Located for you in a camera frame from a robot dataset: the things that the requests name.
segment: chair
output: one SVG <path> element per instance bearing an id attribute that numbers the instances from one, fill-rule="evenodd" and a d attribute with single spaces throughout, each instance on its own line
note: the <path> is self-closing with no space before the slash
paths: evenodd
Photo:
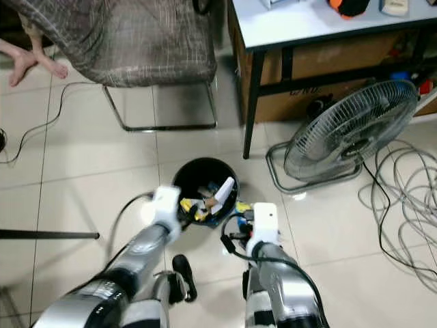
<path id="1" fill-rule="evenodd" d="M 83 76 L 101 83 L 125 131 L 215 128 L 216 62 L 208 16 L 192 0 L 3 0 L 34 22 Z M 127 126 L 108 87 L 205 83 L 214 122 Z"/>

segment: bare foot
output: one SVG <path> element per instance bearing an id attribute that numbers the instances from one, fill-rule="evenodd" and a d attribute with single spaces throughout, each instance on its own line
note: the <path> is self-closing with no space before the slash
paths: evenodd
<path id="1" fill-rule="evenodd" d="M 9 76 L 9 85 L 15 87 L 23 79 L 26 71 L 36 64 L 33 53 L 21 49 L 19 54 L 14 57 L 14 71 Z"/>
<path id="2" fill-rule="evenodd" d="M 35 53 L 35 58 L 38 63 L 43 65 L 50 73 L 52 73 L 56 77 L 59 77 L 60 79 L 65 79 L 67 77 L 67 66 L 55 62 L 43 53 Z"/>

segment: electric fan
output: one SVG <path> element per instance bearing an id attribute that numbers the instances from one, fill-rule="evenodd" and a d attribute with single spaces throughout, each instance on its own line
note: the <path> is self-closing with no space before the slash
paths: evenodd
<path id="1" fill-rule="evenodd" d="M 411 82 L 385 81 L 365 87 L 321 113 L 316 111 L 312 121 L 290 141 L 267 152 L 274 184 L 282 192 L 293 194 L 354 178 L 360 174 L 363 161 L 407 125 L 417 101 Z M 300 186 L 284 187 L 278 179 L 273 156 L 283 149 L 285 173 L 303 182 Z"/>

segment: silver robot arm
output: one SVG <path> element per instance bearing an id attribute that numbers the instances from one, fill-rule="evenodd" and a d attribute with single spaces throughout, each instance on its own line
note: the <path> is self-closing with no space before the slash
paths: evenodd
<path id="1" fill-rule="evenodd" d="M 54 302 L 35 328 L 118 327 L 128 304 L 152 276 L 165 245 L 180 235 L 179 194 L 177 188 L 159 187 L 152 225 L 140 231 L 101 273 Z"/>
<path id="2" fill-rule="evenodd" d="M 249 305 L 253 310 L 257 307 L 254 300 L 265 302 L 260 297 L 264 291 L 270 299 L 277 327 L 322 327 L 321 315 L 324 314 L 320 313 L 313 287 L 299 270 L 286 264 L 288 262 L 297 266 L 296 261 L 279 246 L 276 206 L 256 203 L 253 210 L 253 235 L 247 243 L 246 253 L 259 260 L 251 262 L 247 293 L 248 303 L 251 302 Z M 272 262 L 268 258 L 283 262 Z"/>

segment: fan base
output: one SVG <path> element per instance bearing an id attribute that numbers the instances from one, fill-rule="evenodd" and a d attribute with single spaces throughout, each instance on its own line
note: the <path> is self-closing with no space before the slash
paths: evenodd
<path id="1" fill-rule="evenodd" d="M 274 145 L 273 147 L 271 147 L 267 151 L 267 154 L 266 154 L 268 170 L 270 171 L 270 175 L 272 176 L 273 183 L 276 186 L 276 188 L 279 189 L 282 193 L 294 195 L 297 193 L 304 193 L 305 191 L 312 190 L 314 188 L 323 187 L 326 185 L 331 185 L 332 183 L 338 183 L 338 182 L 351 180 L 351 179 L 357 177 L 361 173 L 361 170 L 363 169 L 362 165 L 357 165 L 352 171 L 335 176 L 334 178 L 331 178 L 328 180 L 321 180 L 321 181 L 317 181 L 317 182 L 308 182 L 308 183 L 304 183 L 304 184 L 296 186 L 296 187 L 284 187 L 281 184 L 281 182 L 279 181 L 277 171 L 274 168 L 273 153 L 276 151 L 287 148 L 288 143 L 289 143 L 288 141 L 283 142 L 283 143 L 278 143 L 277 145 Z"/>

